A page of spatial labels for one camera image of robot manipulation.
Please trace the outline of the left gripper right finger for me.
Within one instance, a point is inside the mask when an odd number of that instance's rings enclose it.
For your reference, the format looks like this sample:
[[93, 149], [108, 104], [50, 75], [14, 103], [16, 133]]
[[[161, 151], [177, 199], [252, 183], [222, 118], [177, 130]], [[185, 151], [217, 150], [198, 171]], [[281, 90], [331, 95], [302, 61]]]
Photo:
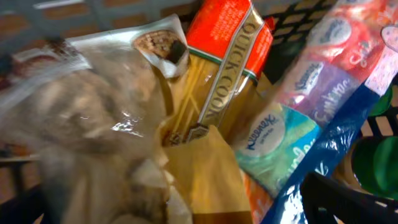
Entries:
[[300, 185], [309, 223], [397, 224], [397, 201], [344, 187], [318, 173], [307, 174]]

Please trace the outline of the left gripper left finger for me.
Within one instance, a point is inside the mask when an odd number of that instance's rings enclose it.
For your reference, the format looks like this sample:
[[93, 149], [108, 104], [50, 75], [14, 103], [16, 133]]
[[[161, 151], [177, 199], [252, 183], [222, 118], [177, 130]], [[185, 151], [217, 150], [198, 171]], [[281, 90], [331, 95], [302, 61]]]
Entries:
[[43, 192], [36, 186], [1, 204], [1, 224], [33, 223], [45, 210]]

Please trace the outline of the green lid jar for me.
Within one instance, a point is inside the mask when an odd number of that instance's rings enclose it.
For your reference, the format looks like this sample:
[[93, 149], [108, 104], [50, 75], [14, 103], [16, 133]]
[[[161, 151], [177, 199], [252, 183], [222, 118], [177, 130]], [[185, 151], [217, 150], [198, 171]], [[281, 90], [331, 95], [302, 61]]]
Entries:
[[365, 191], [397, 200], [397, 137], [364, 138], [354, 148], [352, 167]]

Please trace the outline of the Kleenex tissue multipack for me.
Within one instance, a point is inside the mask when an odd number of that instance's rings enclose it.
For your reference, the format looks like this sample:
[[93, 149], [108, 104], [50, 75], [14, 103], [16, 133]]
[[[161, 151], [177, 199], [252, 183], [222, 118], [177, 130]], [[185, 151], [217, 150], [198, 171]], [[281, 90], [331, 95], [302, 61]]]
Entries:
[[310, 30], [270, 100], [231, 142], [255, 223], [306, 223], [300, 184], [328, 176], [397, 73], [397, 2], [338, 1]]

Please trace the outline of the small brown paper packet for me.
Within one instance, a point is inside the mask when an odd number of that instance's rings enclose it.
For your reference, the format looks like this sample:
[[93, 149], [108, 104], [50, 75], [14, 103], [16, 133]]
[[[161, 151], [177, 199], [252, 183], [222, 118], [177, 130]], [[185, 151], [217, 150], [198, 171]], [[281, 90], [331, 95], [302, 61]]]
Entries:
[[160, 126], [182, 95], [178, 16], [6, 58], [1, 141], [39, 168], [44, 223], [191, 223], [165, 170]]

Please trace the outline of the brown snack bag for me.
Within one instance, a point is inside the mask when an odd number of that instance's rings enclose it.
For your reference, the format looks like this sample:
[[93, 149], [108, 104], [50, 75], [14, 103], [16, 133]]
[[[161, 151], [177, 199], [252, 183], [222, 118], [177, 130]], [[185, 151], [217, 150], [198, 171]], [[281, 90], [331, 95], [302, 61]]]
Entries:
[[240, 169], [214, 126], [206, 136], [165, 147], [166, 169], [192, 211], [194, 224], [252, 223]]

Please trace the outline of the orange spaghetti packet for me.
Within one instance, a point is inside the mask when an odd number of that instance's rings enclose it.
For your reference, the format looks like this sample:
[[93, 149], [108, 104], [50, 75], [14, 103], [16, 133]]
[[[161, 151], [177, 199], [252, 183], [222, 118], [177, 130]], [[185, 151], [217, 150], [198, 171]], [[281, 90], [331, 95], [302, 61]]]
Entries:
[[205, 136], [229, 139], [256, 92], [273, 40], [251, 0], [206, 0], [186, 34], [190, 67], [182, 101], [162, 126], [164, 146]]

